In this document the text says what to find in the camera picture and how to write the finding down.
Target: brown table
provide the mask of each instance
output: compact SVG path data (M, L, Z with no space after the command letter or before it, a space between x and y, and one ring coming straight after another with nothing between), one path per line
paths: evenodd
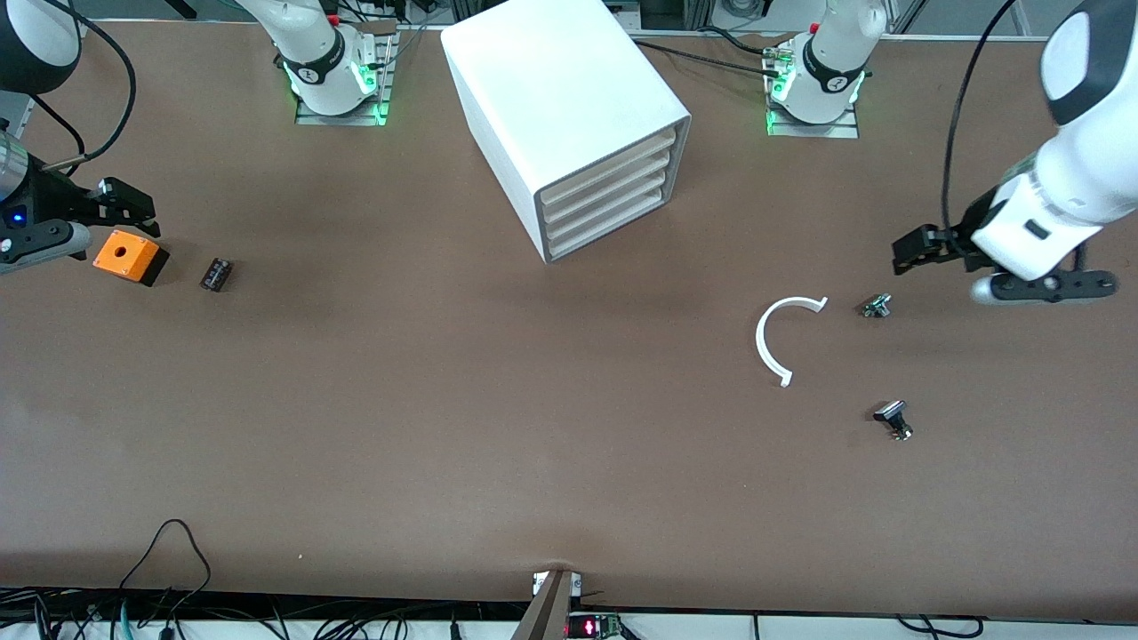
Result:
M437 33L361 130L292 125L256 26L109 31L138 109L77 179L150 192L173 259L154 289L69 260L0 281L0 582L115 584L179 516L225 590L521 599L563 564L613 605L1135 616L1138 227L1095 239L1123 289L1091 306L890 270L938 216L971 43L883 43L858 141L768 138L754 76L649 52L692 112L675 198L545 266ZM989 49L957 214L1053 132L1040 47ZM50 102L93 143L122 79L89 39ZM71 151L43 117L25 140ZM830 304L773 319L780 388L753 334L789 295ZM892 399L910 442L869 420ZM137 584L198 572L171 534Z

